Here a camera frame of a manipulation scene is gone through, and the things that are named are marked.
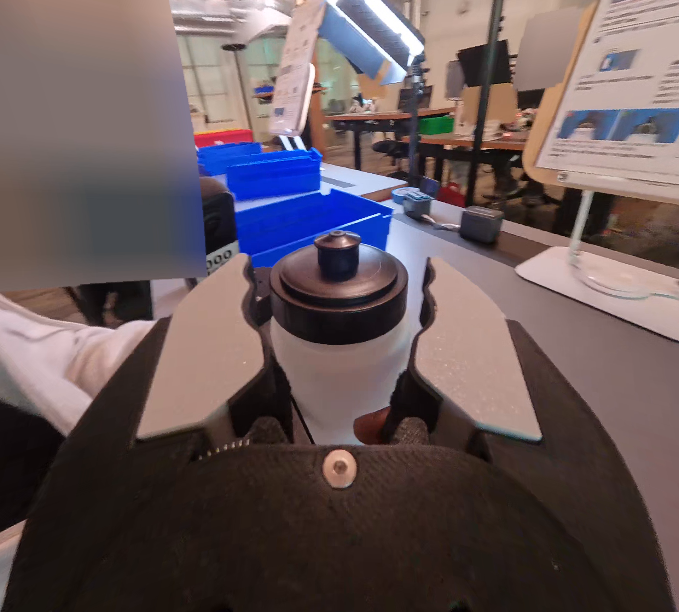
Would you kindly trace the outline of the dark grey case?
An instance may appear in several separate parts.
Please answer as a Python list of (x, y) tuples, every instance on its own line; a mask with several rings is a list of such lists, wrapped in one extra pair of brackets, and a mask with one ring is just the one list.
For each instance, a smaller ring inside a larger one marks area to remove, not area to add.
[(470, 206), (463, 209), (459, 234), (474, 243), (493, 245), (502, 230), (505, 214), (501, 210)]

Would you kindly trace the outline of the red plastic bin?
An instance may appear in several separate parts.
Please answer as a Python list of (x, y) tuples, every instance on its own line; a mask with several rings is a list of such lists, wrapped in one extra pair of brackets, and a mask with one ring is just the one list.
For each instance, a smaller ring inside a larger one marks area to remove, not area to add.
[(252, 131), (244, 129), (195, 132), (193, 138), (198, 149), (253, 142)]

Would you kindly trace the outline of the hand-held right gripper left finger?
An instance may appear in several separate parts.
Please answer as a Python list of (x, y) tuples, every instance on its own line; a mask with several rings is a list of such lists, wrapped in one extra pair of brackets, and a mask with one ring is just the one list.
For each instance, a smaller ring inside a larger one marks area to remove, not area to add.
[(248, 318), (250, 257), (235, 255), (177, 306), (151, 381), (137, 439), (199, 430), (211, 444), (236, 439), (231, 405), (263, 371), (265, 353)]

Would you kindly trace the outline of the thin black pole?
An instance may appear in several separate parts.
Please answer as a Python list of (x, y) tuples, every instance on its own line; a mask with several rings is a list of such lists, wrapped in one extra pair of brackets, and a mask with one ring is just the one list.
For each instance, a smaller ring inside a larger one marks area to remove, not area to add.
[(497, 59), (497, 43), (500, 25), (503, 21), (504, 0), (493, 0), (488, 24), (488, 37), (485, 55), (481, 63), (481, 90), (477, 109), (477, 121), (472, 144), (472, 155), (469, 163), (469, 171), (466, 184), (465, 207), (471, 207), (475, 201), (475, 189), (477, 183), (478, 168), (481, 159), (481, 146), (486, 124), (486, 115), (489, 104), (491, 86), (494, 79), (495, 64)]

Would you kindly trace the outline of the person's left forearm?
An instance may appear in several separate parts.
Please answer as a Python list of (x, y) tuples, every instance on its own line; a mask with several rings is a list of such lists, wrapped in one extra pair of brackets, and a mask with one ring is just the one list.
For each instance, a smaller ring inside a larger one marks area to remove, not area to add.
[(68, 435), (156, 321), (119, 328), (43, 317), (1, 296), (1, 402)]

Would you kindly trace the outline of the grey charger box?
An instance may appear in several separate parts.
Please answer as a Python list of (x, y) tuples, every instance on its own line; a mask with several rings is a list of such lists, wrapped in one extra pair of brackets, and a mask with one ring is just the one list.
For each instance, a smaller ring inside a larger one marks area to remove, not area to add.
[(436, 200), (441, 184), (439, 181), (422, 177), (418, 187), (405, 188), (403, 192), (403, 212), (415, 220), (429, 220), (432, 203)]

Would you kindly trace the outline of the grey light panel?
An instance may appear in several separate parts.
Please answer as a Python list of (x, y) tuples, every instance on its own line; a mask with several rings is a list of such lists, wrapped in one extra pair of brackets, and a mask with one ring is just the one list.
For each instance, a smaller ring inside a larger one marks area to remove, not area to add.
[(425, 62), (425, 39), (389, 0), (323, 0), (318, 36), (379, 85), (402, 83)]

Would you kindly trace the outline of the instruction sign stand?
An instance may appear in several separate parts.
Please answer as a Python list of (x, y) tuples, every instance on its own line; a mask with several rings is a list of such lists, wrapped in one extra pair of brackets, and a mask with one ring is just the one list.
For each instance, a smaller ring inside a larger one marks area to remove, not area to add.
[(287, 29), (268, 125), (287, 151), (306, 149), (301, 134), (316, 80), (312, 56), (324, 15), (325, 0), (306, 0), (295, 8)]
[(595, 193), (678, 203), (678, 0), (599, 0), (523, 152), (536, 180), (581, 191), (568, 246), (524, 280), (678, 341), (678, 280), (581, 249)]

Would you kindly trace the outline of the white plastic bottle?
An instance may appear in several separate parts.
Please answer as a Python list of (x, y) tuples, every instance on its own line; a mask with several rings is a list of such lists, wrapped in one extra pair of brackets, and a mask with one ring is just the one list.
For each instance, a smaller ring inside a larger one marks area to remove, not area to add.
[(387, 406), (406, 369), (413, 340), (408, 316), (383, 336), (321, 345), (293, 336), (272, 319), (269, 335), (316, 445), (357, 445), (354, 420)]

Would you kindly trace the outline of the blue plastic bin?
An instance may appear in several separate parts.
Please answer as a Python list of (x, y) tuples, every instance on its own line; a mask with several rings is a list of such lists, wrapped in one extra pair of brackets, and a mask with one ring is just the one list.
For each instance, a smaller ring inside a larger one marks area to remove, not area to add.
[(229, 157), (225, 181), (236, 201), (317, 192), (321, 162), (322, 155), (314, 148)]
[(249, 164), (263, 152), (256, 142), (225, 143), (199, 148), (198, 171), (201, 177), (224, 175), (230, 166)]
[(314, 192), (236, 212), (240, 250), (253, 268), (272, 268), (289, 253), (334, 230), (359, 234), (385, 250), (393, 209), (340, 190)]

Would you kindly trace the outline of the wooden table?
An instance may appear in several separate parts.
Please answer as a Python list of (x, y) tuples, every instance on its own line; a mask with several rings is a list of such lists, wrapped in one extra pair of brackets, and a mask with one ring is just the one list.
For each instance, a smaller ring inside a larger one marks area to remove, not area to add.
[(351, 114), (329, 115), (326, 121), (336, 131), (350, 131), (353, 139), (353, 168), (362, 170), (361, 136), (368, 132), (393, 132), (398, 138), (409, 137), (412, 130), (420, 134), (420, 119), (449, 116), (455, 112), (455, 106), (439, 108), (418, 108), (415, 122), (412, 115), (404, 111), (395, 112), (361, 112)]
[(512, 168), (523, 168), (523, 151), (525, 139), (503, 137), (483, 140), (479, 151), (475, 151), (475, 141), (455, 134), (422, 135), (409, 158), (409, 172), (424, 175), (426, 161), (435, 161), (434, 178), (440, 181), (443, 177), (445, 162), (459, 161), (470, 164), (480, 175), (480, 167), (487, 166), (491, 171), (505, 173)]

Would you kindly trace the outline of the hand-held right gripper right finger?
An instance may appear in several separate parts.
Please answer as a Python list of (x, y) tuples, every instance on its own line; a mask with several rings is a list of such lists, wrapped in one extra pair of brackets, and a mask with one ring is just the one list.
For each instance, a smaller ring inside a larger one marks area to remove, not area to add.
[(420, 418), (437, 446), (467, 447), (476, 433), (542, 441), (522, 366), (503, 311), (442, 258), (429, 258), (422, 328), (407, 368), (425, 397)]

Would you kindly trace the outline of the cardboard sheet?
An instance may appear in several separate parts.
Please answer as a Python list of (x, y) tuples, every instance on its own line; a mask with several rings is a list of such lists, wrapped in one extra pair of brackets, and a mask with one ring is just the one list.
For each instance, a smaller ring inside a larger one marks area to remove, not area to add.
[[(463, 90), (461, 103), (462, 111), (458, 121), (461, 129), (470, 137), (474, 135), (480, 106), (481, 87), (467, 87)], [(518, 113), (517, 92), (511, 82), (492, 84), (486, 109), (486, 120), (483, 128), (483, 140), (496, 139), (502, 134), (503, 125), (515, 122)]]

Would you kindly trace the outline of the black light stand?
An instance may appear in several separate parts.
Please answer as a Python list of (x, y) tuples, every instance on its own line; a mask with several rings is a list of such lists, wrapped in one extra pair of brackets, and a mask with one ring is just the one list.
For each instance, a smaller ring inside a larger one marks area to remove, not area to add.
[(419, 111), (420, 100), (426, 87), (426, 73), (429, 71), (425, 67), (426, 56), (422, 52), (413, 59), (411, 67), (411, 95), (409, 102), (410, 125), (408, 143), (408, 185), (416, 187), (419, 185), (420, 171), (418, 169), (418, 148), (420, 143), (419, 132)]

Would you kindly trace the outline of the black bottle lid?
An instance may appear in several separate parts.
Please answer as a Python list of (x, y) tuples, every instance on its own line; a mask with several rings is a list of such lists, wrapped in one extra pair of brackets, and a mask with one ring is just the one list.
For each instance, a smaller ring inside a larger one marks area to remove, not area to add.
[(400, 324), (408, 281), (394, 256), (363, 244), (357, 233), (334, 230), (273, 266), (273, 318), (290, 335), (311, 343), (365, 343)]

